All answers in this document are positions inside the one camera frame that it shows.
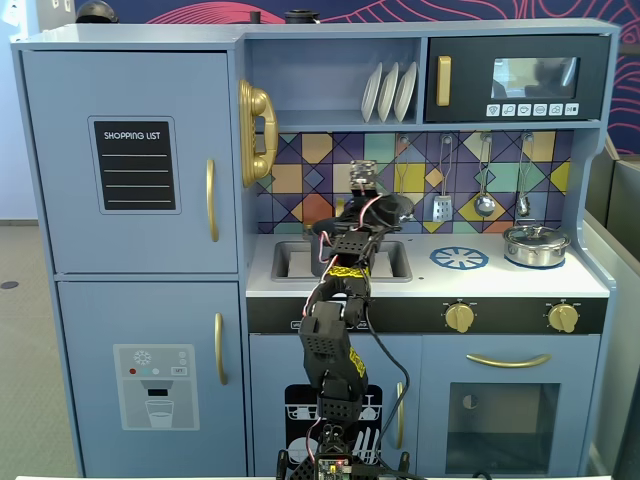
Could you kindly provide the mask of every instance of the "microwave buttons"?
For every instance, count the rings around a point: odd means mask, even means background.
[[[552,103],[549,105],[549,115],[557,117],[558,115],[562,115],[562,110],[564,110],[564,105],[561,103]]]
[[[502,105],[502,116],[503,117],[513,117],[516,114],[516,104],[515,103],[505,103]]]
[[[521,103],[518,105],[518,116],[519,117],[528,117],[531,115],[531,104],[530,103]]]
[[[547,104],[546,103],[536,103],[533,106],[533,116],[534,117],[544,117],[547,114]]]
[[[565,115],[577,115],[578,108],[580,107],[579,103],[567,103],[564,107]]]
[[[487,117],[499,117],[500,105],[497,103],[490,103],[487,105]]]

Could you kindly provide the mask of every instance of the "white plate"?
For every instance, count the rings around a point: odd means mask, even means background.
[[[409,102],[411,102],[411,95],[413,95],[413,88],[416,84],[417,73],[418,66],[416,62],[413,62],[398,84],[396,101],[393,103],[393,111],[399,122],[401,122],[407,114]]]
[[[398,62],[393,64],[391,71],[385,77],[380,90],[380,98],[378,99],[378,115],[380,121],[384,122],[391,110],[393,103],[393,94],[396,93],[396,84],[398,83]]]
[[[382,78],[382,62],[378,64],[373,71],[367,86],[364,88],[364,96],[362,97],[362,118],[365,122],[368,122],[373,113],[373,107],[376,105],[376,97],[378,96],[378,88],[380,87],[380,78]]]

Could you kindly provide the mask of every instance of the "microwave handle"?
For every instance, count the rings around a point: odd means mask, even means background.
[[[438,57],[438,88],[436,105],[448,107],[451,99],[451,57]]]

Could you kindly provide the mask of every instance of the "gray floor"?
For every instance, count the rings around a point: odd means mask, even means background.
[[[0,480],[75,477],[38,227],[0,227]]]

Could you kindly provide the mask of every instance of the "microwave window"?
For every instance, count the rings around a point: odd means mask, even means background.
[[[573,98],[578,59],[496,58],[491,98]]]

